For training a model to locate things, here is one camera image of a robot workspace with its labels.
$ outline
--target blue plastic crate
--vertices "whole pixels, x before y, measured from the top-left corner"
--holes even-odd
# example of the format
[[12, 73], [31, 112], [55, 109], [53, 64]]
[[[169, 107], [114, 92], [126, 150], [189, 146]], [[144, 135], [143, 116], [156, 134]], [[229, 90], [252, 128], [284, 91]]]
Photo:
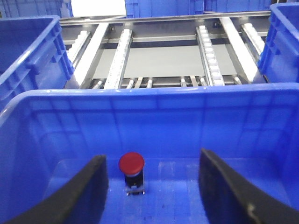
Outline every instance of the blue plastic crate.
[[271, 0], [205, 0], [205, 11], [219, 13], [269, 10]]
[[204, 0], [126, 0], [128, 18], [202, 14]]
[[299, 82], [299, 3], [274, 4], [271, 10], [259, 70], [270, 82]]
[[58, 16], [0, 20], [0, 110], [17, 94], [61, 89], [73, 74]]
[[[0, 222], [105, 154], [109, 189], [100, 223], [207, 224], [201, 147], [299, 210], [298, 111], [296, 83], [22, 93], [0, 115]], [[129, 151], [145, 159], [145, 195], [126, 196], [118, 160]]]
[[0, 0], [3, 18], [59, 15], [72, 17], [71, 0]]

